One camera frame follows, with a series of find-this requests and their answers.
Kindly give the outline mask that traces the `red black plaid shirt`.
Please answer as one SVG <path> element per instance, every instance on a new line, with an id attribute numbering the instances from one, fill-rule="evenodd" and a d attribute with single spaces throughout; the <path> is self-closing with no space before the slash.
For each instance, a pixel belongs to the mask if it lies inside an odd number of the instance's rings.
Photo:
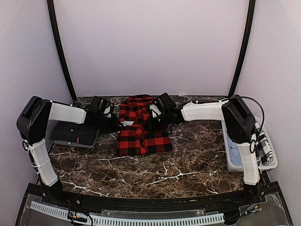
<path id="1" fill-rule="evenodd" d="M 152 114 L 148 106 L 154 98 L 149 95 L 128 97 L 120 104 L 116 155 L 131 156 L 162 153 L 173 150 L 169 134 L 165 130 L 147 131 L 145 126 Z"/>

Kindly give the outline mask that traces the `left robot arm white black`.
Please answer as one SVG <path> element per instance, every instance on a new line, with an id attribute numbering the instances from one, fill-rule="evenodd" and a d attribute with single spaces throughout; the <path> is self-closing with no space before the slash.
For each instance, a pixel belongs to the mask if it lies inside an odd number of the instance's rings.
<path id="1" fill-rule="evenodd" d="M 16 126 L 22 138 L 22 146 L 29 153 L 32 167 L 48 191 L 48 198 L 56 205 L 66 202 L 66 194 L 59 188 L 61 181 L 54 171 L 46 147 L 46 131 L 49 121 L 61 121 L 78 125 L 89 125 L 105 132 L 115 132 L 123 127 L 116 114 L 114 104 L 95 96 L 88 109 L 74 107 L 52 100 L 33 96 L 21 114 Z"/>

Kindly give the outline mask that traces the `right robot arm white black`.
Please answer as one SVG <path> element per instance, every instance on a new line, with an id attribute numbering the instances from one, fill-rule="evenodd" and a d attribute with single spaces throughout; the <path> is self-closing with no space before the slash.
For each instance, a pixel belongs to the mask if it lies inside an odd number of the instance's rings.
<path id="1" fill-rule="evenodd" d="M 150 116 L 144 128 L 146 131 L 163 131 L 171 124 L 186 121 L 224 122 L 228 136 L 239 150 L 244 183 L 255 186 L 260 181 L 256 145 L 261 130 L 256 128 L 255 116 L 244 99 L 243 96 L 233 95 L 219 101 L 206 103 L 190 101 L 177 105 L 167 93 L 164 93 L 147 105 Z"/>

